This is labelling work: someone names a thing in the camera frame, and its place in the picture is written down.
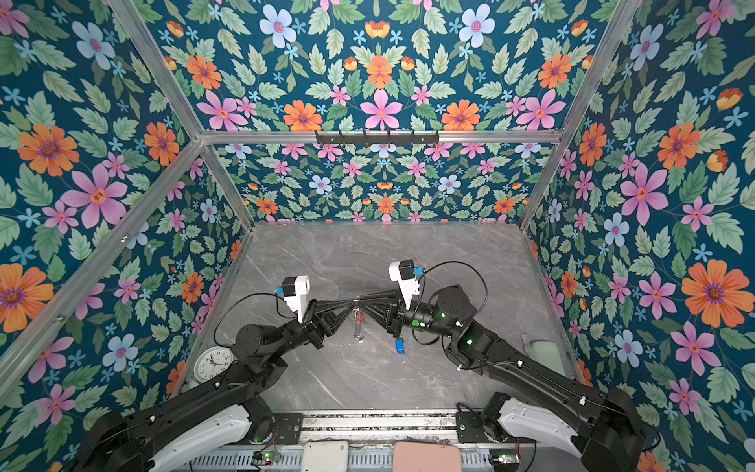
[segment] pink flower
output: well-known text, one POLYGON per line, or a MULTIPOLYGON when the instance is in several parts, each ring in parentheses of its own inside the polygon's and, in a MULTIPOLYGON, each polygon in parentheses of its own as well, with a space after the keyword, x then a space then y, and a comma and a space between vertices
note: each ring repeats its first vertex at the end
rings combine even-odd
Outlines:
POLYGON ((76 407, 75 400, 68 400, 74 393, 76 393, 76 387, 68 387, 66 391, 63 391, 60 384, 55 384, 50 390, 50 398, 37 400, 35 406, 38 410, 41 410, 37 417, 37 426, 47 421, 48 418, 50 418, 52 424, 60 423, 63 412, 76 407))
POLYGON ((419 177, 420 175, 427 173, 425 164, 426 164, 425 162, 422 162, 420 164, 420 162, 415 159, 413 163, 406 166, 409 169, 409 175, 413 175, 414 177, 419 177))
POLYGON ((650 210, 648 204, 660 210, 668 206, 668 200, 666 196, 661 192, 653 192, 653 190, 659 188, 666 181, 666 169, 653 172, 653 175, 648 179, 648 168, 644 164, 637 166, 635 171, 634 180, 635 184, 630 181, 621 182, 621 193, 625 196, 632 198, 624 202, 621 207, 621 214, 627 215, 634 213, 637 210, 637 222, 645 226, 645 223, 650 219, 650 210))
POLYGON ((346 106, 346 102, 351 100, 351 96, 346 93, 346 87, 338 88, 337 85, 333 85, 333 91, 330 92, 330 96, 333 99, 333 104, 340 103, 346 106))
POLYGON ((530 113, 522 113, 522 115, 516 119, 516 122, 520 125, 529 123, 527 129, 534 130, 539 129, 540 125, 543 128, 552 128, 556 125, 556 120, 551 116, 553 113, 558 113, 564 109, 566 103, 553 102, 556 99, 556 89, 551 88, 543 95, 543 100, 539 101, 535 97, 528 97, 526 106, 530 113))
POLYGON ((506 110, 506 114, 507 115, 513 114, 514 116, 519 116, 519 112, 523 112, 525 110, 526 108, 525 104, 526 104, 525 99, 519 98, 515 95, 512 101, 510 101, 509 103, 506 103, 506 108, 508 108, 508 110, 506 110))
POLYGON ((611 291, 611 298, 618 298, 619 303, 624 303, 624 297, 631 292, 627 288, 627 277, 620 277, 614 274, 613 282, 609 282, 609 288, 611 291))
POLYGON ((488 173, 492 174, 495 171, 495 162, 493 162, 493 158, 490 158, 487 161, 481 160, 478 170, 482 172, 482 175, 488 173))
POLYGON ((339 149, 337 144, 315 144, 315 149, 320 150, 317 152, 317 157, 320 159, 327 157, 330 162, 335 161, 335 156, 344 154, 344 150, 339 149))
POLYGON ((621 171, 621 178, 627 178, 628 175, 634 177, 634 168, 639 165, 639 159, 635 159, 637 154, 631 153, 629 156, 624 154, 621 158, 621 165, 618 166, 618 170, 621 171))
POLYGON ((340 5, 341 0, 320 0, 320 8, 322 8, 322 10, 324 11, 328 11, 331 3, 333 5, 340 5))
POLYGON ((0 0, 0 32, 10 35, 12 29, 24 38, 28 38, 29 33, 21 23, 29 21, 29 17, 22 11, 11 10, 12 7, 12 0, 0 0))
POLYGON ((425 156, 432 156, 433 161, 437 162, 441 157, 449 157, 451 153, 448 151, 453 147, 451 143, 438 143, 433 147, 425 149, 425 156))
POLYGON ((572 178, 572 172, 577 170, 577 165, 574 161, 577 159, 577 151, 570 153, 566 151, 566 155, 561 158, 561 177, 566 177, 566 180, 572 178))
POLYGON ((692 359, 692 370, 697 375, 705 373, 705 365, 703 362, 711 367, 721 366, 721 361, 718 356, 706 350, 706 347, 712 347, 716 342, 716 337, 711 333, 703 333, 698 338, 698 332, 695 326, 689 321, 684 323, 684 334, 680 332, 671 333, 671 337, 680 347, 676 350, 676 360, 679 362, 687 362, 692 359))
POLYGON ((683 415, 689 415, 690 411, 697 415, 701 414, 698 402, 702 400, 703 396, 698 391, 689 389, 689 382, 686 378, 682 377, 679 383, 672 380, 668 384, 673 390, 672 393, 669 393, 668 399, 674 403, 679 403, 679 410, 683 415))
POLYGON ((421 3, 425 11, 430 11, 433 6, 433 0, 411 0, 411 3, 415 5, 419 5, 421 3))
POLYGON ((55 202, 55 208, 48 206, 42 209, 42 213, 49 217, 45 221, 45 226, 48 228, 57 226, 57 230, 61 234, 66 234, 69 226, 79 225, 79 222, 73 218, 73 215, 76 214, 76 208, 66 208, 66 205, 60 200, 55 202))
POLYGON ((280 159, 276 159, 273 161, 273 169, 275 169, 276 174, 281 174, 283 177, 288 175, 289 172, 291 172, 291 168, 288 167, 288 162, 283 161, 281 162, 280 159))
POLYGON ((205 173, 202 172, 202 166, 205 164, 205 161, 203 161, 201 158, 194 159, 194 162, 191 163, 191 168, 189 169, 189 177, 191 177, 191 180, 196 180, 197 177, 203 176, 205 173))
POLYGON ((595 184, 590 182, 593 178, 593 172, 579 171, 579 181, 574 182, 574 188, 577 189, 577 200, 583 199, 587 201, 590 198, 590 191, 595 188, 595 184))
POLYGON ((183 193, 181 192, 181 190, 183 190, 184 187, 186 187, 186 184, 184 182, 181 182, 180 180, 176 182, 173 188, 168 192, 168 201, 172 202, 173 199, 183 200, 183 193))
POLYGON ((96 297, 95 295, 101 294, 104 289, 105 284, 102 282, 94 284, 87 299, 76 308, 76 318, 84 319, 89 314, 90 308, 94 308, 95 310, 102 308, 102 298, 96 297))
POLYGON ((582 328, 579 326, 578 322, 576 322, 576 321, 570 321, 569 322, 569 332, 572 333, 572 337, 574 339, 579 338, 579 332, 580 331, 582 331, 582 328))
POLYGON ((227 98, 223 100, 223 104, 220 104, 220 98, 216 94, 207 90, 205 92, 205 99, 210 102, 209 104, 200 102, 196 107, 199 111, 205 115, 212 115, 210 118, 210 126, 212 129, 221 129, 223 126, 228 131, 236 131, 238 128, 236 125, 246 125, 249 121, 236 111, 236 100, 233 98, 227 98))
POLYGON ((375 92, 375 103, 361 103, 359 107, 363 112, 371 115, 365 122, 365 128, 373 129, 380 125, 380 130, 384 131, 385 127, 398 128, 399 120, 395 114, 401 111, 403 105, 399 102, 388 103, 388 93, 382 88, 375 92))
POLYGON ((202 294, 201 300, 204 305, 197 310, 197 318, 204 319, 208 313, 210 313, 210 310, 212 310, 212 304, 215 303, 215 297, 217 297, 217 291, 221 286, 222 284, 212 282, 210 285, 210 292, 202 294))
POLYGON ((427 85, 422 85, 422 88, 414 87, 414 95, 411 96, 411 99, 416 100, 417 106, 420 106, 422 103, 429 103, 432 96, 433 92, 427 90, 427 85))
POLYGON ((478 154, 485 154, 484 143, 464 143, 461 149, 462 154, 468 154, 470 159, 474 159, 478 154))
POLYGON ((564 294, 563 292, 559 292, 556 290, 556 284, 553 282, 547 283, 548 291, 550 292, 550 299, 553 301, 553 306, 556 307, 556 313, 559 315, 559 318, 564 317, 564 309, 561 306, 561 304, 564 302, 564 294))
POLYGON ((130 167, 123 163, 122 154, 118 154, 116 156, 113 153, 107 153, 107 160, 102 161, 102 165, 110 169, 107 173, 110 177, 115 177, 117 175, 121 180, 123 180, 123 178, 126 176, 124 172, 131 170, 130 167))
POLYGON ((124 196, 128 187, 122 182, 113 182, 108 185, 107 169, 104 165, 94 166, 92 171, 94 182, 79 171, 71 172, 71 177, 84 191, 68 190, 60 197, 60 201, 76 208, 87 205, 82 213, 84 228, 96 226, 100 222, 100 213, 110 224, 118 223, 126 214, 126 207, 115 198, 124 196))
POLYGON ((348 164, 344 164, 344 175, 348 175, 351 178, 355 175, 362 175, 360 168, 362 166, 354 162, 354 159, 351 159, 348 164))
POLYGON ((586 213, 585 211, 582 211, 582 208, 577 210, 577 214, 574 215, 574 226, 580 230, 584 231, 584 228, 587 227, 587 216, 589 213, 586 213))
POLYGON ((693 204, 694 206, 684 205, 682 207, 682 210, 686 213, 686 215, 682 217, 682 223, 692 224, 692 231, 697 233, 700 229, 700 223, 705 226, 713 223, 713 220, 710 219, 708 214, 713 211, 714 205, 713 203, 703 205, 703 199, 700 196, 695 199, 693 204))
POLYGON ((737 7, 731 5, 731 0, 710 0, 709 7, 710 11, 701 13, 696 20, 698 25, 702 25, 702 28, 698 31, 697 39, 705 36, 706 32, 709 32, 711 36, 717 35, 721 29, 721 21, 728 20, 737 12, 737 7))
POLYGON ((58 353, 71 347, 71 344, 73 344, 73 338, 66 336, 65 338, 58 339, 53 344, 50 344, 50 347, 43 350, 42 354, 39 355, 29 370, 29 381, 36 384, 45 375, 47 366, 50 366, 50 369, 63 369, 66 367, 66 357, 58 353))
POLYGON ((257 116, 257 104, 255 102, 250 102, 247 97, 244 97, 242 99, 236 98, 236 111, 237 112, 244 112, 244 116, 249 118, 249 116, 257 116))
POLYGON ((294 161, 298 161, 299 156, 307 155, 307 151, 304 149, 304 143, 284 144, 282 152, 284 156, 291 154, 291 157, 294 161))
POLYGON ((670 282, 666 282, 661 285, 661 276, 657 272, 654 272, 650 276, 650 283, 647 280, 639 281, 639 288, 643 292, 649 295, 643 295, 639 304, 643 307, 653 306, 652 312, 655 319, 660 319, 663 314, 663 310, 669 313, 676 313, 676 305, 671 299, 667 298, 673 295, 676 291, 676 285, 670 282))
POLYGON ((168 226, 173 228, 173 231, 176 233, 186 227, 186 223, 184 222, 186 220, 186 215, 181 214, 179 210, 169 211, 168 218, 168 226))
POLYGON ((116 293, 114 294, 116 297, 121 298, 121 304, 127 304, 128 299, 136 300, 137 299, 137 290, 139 290, 139 287, 141 287, 140 283, 136 283, 134 280, 134 277, 129 277, 128 280, 120 279, 118 281, 118 287, 120 287, 118 290, 116 290, 116 293))

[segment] white round clock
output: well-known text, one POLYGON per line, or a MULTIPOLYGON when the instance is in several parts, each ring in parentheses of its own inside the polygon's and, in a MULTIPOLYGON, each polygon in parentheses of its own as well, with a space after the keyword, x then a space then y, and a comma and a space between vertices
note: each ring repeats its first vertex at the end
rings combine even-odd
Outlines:
POLYGON ((231 349, 221 346, 211 347, 202 353, 194 364, 194 377, 200 382, 206 382, 228 369, 234 359, 231 349))

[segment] marble surface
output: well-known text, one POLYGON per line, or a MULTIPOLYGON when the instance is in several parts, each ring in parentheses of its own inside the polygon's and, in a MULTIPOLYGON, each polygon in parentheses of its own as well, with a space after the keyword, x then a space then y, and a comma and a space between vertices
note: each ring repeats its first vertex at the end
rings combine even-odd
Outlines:
MULTIPOLYGON (((488 303, 477 320, 522 349, 522 334, 562 346, 563 331, 551 318, 530 265, 519 230, 508 224, 259 224, 226 306, 252 292, 273 292, 287 276, 308 275, 310 296, 352 298, 394 285, 391 261, 414 259, 432 267, 456 259, 485 277, 488 303)), ((438 288, 460 283, 473 304, 484 291, 475 274, 447 264, 427 275, 425 298, 438 288)), ((281 311, 290 314, 281 304, 281 311)), ((249 323, 281 325, 272 297, 252 297, 223 321, 218 340, 229 344, 249 323)), ((394 339, 368 320, 363 342, 347 320, 317 351, 307 345, 284 355, 289 367, 263 394, 270 408, 405 409, 451 408, 456 402, 482 407, 495 391, 516 394, 507 385, 472 372, 458 372, 440 343, 422 346, 404 331, 406 354, 396 354, 394 339)), ((432 336, 419 333, 425 341, 432 336)), ((567 372, 572 372, 567 361, 567 372)))

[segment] orange flower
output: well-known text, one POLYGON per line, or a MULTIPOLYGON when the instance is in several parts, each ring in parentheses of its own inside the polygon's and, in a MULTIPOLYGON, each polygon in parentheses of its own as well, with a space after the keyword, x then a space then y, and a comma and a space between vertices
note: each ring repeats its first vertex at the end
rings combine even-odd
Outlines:
POLYGON ((495 203, 493 209, 496 213, 508 213, 514 209, 515 205, 514 199, 500 199, 495 203))
POLYGON ((695 157, 700 149, 696 146, 700 142, 700 131, 693 131, 694 128, 692 123, 685 123, 681 128, 676 125, 668 131, 668 136, 663 136, 658 160, 665 168, 681 169, 687 165, 687 159, 695 157))
POLYGON ((192 74, 194 82, 208 90, 220 88, 220 82, 223 78, 220 76, 220 72, 217 71, 215 64, 205 60, 204 56, 189 57, 188 61, 189 65, 186 66, 186 69, 189 71, 189 74, 192 74))
POLYGON ((666 468, 655 460, 655 454, 652 452, 642 453, 639 457, 637 469, 639 469, 639 472, 666 472, 666 468))
POLYGON ((707 269, 698 262, 689 268, 692 278, 682 280, 682 293, 690 295, 684 302, 687 308, 693 315, 702 312, 703 323, 714 328, 721 326, 721 318, 729 328, 743 324, 739 310, 749 313, 755 302, 755 295, 739 290, 750 280, 739 269, 726 273, 728 268, 724 261, 711 259, 707 269))
POLYGON ((234 242, 231 245, 231 261, 236 259, 236 255, 239 253, 240 248, 241 248, 241 239, 237 239, 236 242, 234 242))
POLYGON ((186 368, 186 361, 182 360, 176 365, 175 369, 171 369, 171 373, 168 374, 168 385, 165 385, 165 392, 170 395, 173 393, 173 389, 176 387, 176 384, 178 383, 178 378, 181 376, 181 372, 183 372, 184 368, 186 368))
POLYGON ((198 272, 191 273, 186 278, 186 282, 183 283, 183 293, 181 297, 186 300, 187 303, 194 303, 199 299, 202 294, 202 289, 205 287, 205 283, 202 281, 204 278, 199 275, 198 272))
POLYGON ((390 212, 395 210, 394 205, 396 205, 396 203, 393 203, 393 200, 385 198, 377 204, 377 209, 385 214, 389 214, 390 212))
POLYGON ((540 86, 543 88, 556 88, 558 84, 566 80, 566 74, 572 70, 572 59, 566 55, 556 54, 552 60, 546 60, 543 70, 538 74, 540 86))
POLYGON ((39 174, 47 172, 51 177, 60 177, 63 171, 73 169, 71 162, 79 161, 79 153, 74 151, 79 145, 57 126, 34 125, 34 132, 21 133, 18 142, 22 144, 19 156, 31 161, 29 167, 39 174))
POLYGON ((401 59, 401 68, 407 72, 414 69, 416 66, 417 64, 414 63, 414 59, 411 57, 404 56, 404 58, 401 59))
POLYGON ((584 361, 582 359, 579 359, 577 361, 577 364, 579 365, 579 369, 582 371, 582 377, 584 378, 584 384, 587 385, 588 387, 592 387, 593 386, 593 382, 591 382, 590 380, 592 380, 593 375, 590 374, 590 370, 584 365, 584 361))
POLYGON ((0 322, 3 331, 12 333, 26 328, 26 318, 35 319, 43 301, 53 296, 51 283, 42 283, 47 274, 36 267, 26 273, 21 264, 0 265, 0 322))
POLYGON ((307 105, 301 100, 294 100, 293 105, 286 105, 283 111, 286 116, 283 121, 291 126, 291 131, 320 131, 322 117, 315 113, 315 107, 311 103, 307 105))
POLYGON ((175 21, 168 21, 165 26, 168 28, 168 31, 173 33, 173 36, 176 38, 183 38, 183 26, 175 21))
POLYGON ((587 29, 588 24, 587 20, 579 20, 577 23, 574 23, 574 26, 572 26, 572 35, 579 36, 582 34, 587 29))
POLYGON ((472 131, 474 125, 479 123, 479 108, 476 104, 470 105, 469 100, 459 100, 459 103, 448 105, 448 112, 443 113, 441 121, 445 123, 446 131, 472 131))
POLYGON ((367 66, 367 73, 370 75, 367 79, 375 87, 385 88, 393 80, 390 76, 391 72, 393 72, 393 67, 388 64, 388 59, 383 56, 375 56, 372 58, 372 64, 367 66))
POLYGON ((365 23, 365 31, 370 38, 385 38, 390 31, 390 23, 386 23, 385 21, 381 21, 380 23, 369 21, 365 23))
POLYGON ((606 127, 593 123, 590 129, 586 130, 582 135, 582 144, 579 145, 579 160, 582 164, 590 167, 595 164, 595 161, 599 161, 603 155, 603 146, 606 145, 606 135, 603 134, 606 131, 606 127))
POLYGON ((566 271, 564 272, 564 275, 561 276, 561 288, 563 289, 564 295, 571 298, 577 294, 577 281, 574 280, 574 274, 566 271))
POLYGON ((276 214, 278 213, 278 204, 271 202, 268 199, 257 200, 257 206, 260 207, 260 211, 264 214, 276 214))
POLYGON ((344 69, 351 71, 356 70, 356 58, 354 56, 348 57, 344 61, 344 69))
POLYGON ((738 88, 727 88, 718 96, 716 106, 719 110, 727 110, 739 103, 744 94, 738 88))
POLYGON ((729 158, 726 157, 725 150, 717 150, 708 156, 707 167, 713 172, 723 172, 729 164, 729 158))
POLYGON ((149 155, 160 161, 160 165, 168 167, 178 154, 176 135, 163 122, 149 123, 146 130, 149 134, 144 135, 144 143, 150 148, 149 155))

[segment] metal beam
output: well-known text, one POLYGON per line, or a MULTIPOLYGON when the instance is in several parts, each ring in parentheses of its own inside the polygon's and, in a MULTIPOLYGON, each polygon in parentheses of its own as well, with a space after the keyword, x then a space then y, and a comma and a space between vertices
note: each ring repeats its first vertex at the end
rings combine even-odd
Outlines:
POLYGON ((220 156, 217 154, 214 146, 206 145, 205 150, 202 153, 202 158, 210 169, 215 182, 217 182, 217 186, 226 196, 226 200, 228 200, 229 205, 231 205, 231 208, 233 208, 233 211, 236 213, 236 217, 241 221, 241 225, 245 230, 251 231, 251 227, 254 226, 254 221, 251 219, 251 215, 249 214, 246 205, 244 205, 238 187, 233 183, 230 173, 220 161, 220 156))
POLYGON ((194 113, 189 99, 186 98, 178 82, 176 82, 173 72, 168 68, 165 55, 160 51, 134 3, 131 0, 110 0, 109 4, 134 44, 141 60, 152 73, 155 83, 168 99, 189 138, 198 137, 202 131, 202 124, 194 113))
POLYGON ((138 202, 113 227, 92 254, 79 266, 42 312, 24 329, 0 357, 0 404, 16 387, 47 346, 57 337, 68 318, 86 300, 120 255, 126 242, 139 233, 142 224, 165 200, 168 191, 191 168, 202 145, 191 140, 160 174, 138 202))
MULTIPOLYGON (((411 131, 391 131, 391 137, 400 137, 406 140, 411 136, 411 131)), ((417 138, 416 143, 421 143, 424 136, 435 136, 434 132, 419 131, 414 133, 417 138)), ((288 143, 305 143, 317 144, 322 139, 327 139, 333 144, 338 144, 348 138, 349 142, 361 139, 365 143, 373 142, 377 138, 383 138, 383 142, 390 142, 389 133, 386 131, 345 131, 336 132, 296 132, 296 131, 205 131, 202 133, 202 142, 204 144, 288 144, 288 143)), ((562 133, 555 130, 540 131, 439 131, 438 140, 440 143, 550 143, 555 144, 561 141, 562 133)))
POLYGON ((527 204, 527 211, 525 211, 520 221, 522 230, 527 228, 530 221, 532 221, 532 217, 535 216, 537 207, 540 206, 553 176, 556 175, 559 162, 566 155, 566 151, 569 150, 569 145, 574 139, 577 128, 579 128, 579 124, 587 112, 587 106, 593 99, 595 92, 598 91, 600 82, 603 80, 603 76, 606 74, 609 64, 613 60, 618 46, 624 34, 626 34, 627 28, 632 23, 632 18, 641 2, 642 0, 620 0, 618 5, 616 5, 614 14, 595 50, 593 63, 584 76, 584 81, 582 81, 582 86, 579 88, 572 106, 569 107, 569 113, 566 115, 562 128, 563 140, 556 145, 556 149, 550 154, 550 158, 540 173, 540 178, 538 178, 535 188, 532 189, 532 194, 527 204))

